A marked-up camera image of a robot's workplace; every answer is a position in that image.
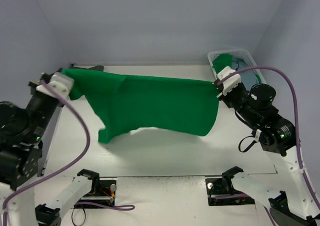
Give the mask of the grey t shirt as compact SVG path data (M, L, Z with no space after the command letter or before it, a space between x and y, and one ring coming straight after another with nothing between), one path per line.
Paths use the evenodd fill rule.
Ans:
M104 71L103 65L94 65L94 66L80 66L78 64L71 64L70 69L83 69L83 70L93 70L93 71Z

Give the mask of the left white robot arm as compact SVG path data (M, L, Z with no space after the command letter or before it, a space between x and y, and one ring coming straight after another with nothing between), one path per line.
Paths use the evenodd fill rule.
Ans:
M73 85L74 80L62 73L43 74L38 81L29 83L31 99L25 108L1 102L0 182L10 188L1 200L1 225L60 225L84 195L99 192L99 174L83 169L52 203L35 204L34 188L56 175L37 178L38 160L43 155L42 137L57 107L68 107L84 129L86 143L80 157L90 147L86 123L67 102Z

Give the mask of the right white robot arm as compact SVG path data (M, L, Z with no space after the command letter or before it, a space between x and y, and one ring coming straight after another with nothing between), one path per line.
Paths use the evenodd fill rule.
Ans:
M234 109L236 117L252 130L252 143L259 143L275 166L283 189L271 188L234 166L225 171L214 186L232 197L240 194L261 203L276 225L316 225L320 218L320 199L316 195L303 163L298 143L298 125L279 115L272 105L275 89L255 84L247 90L242 82L230 84L216 80L218 99Z

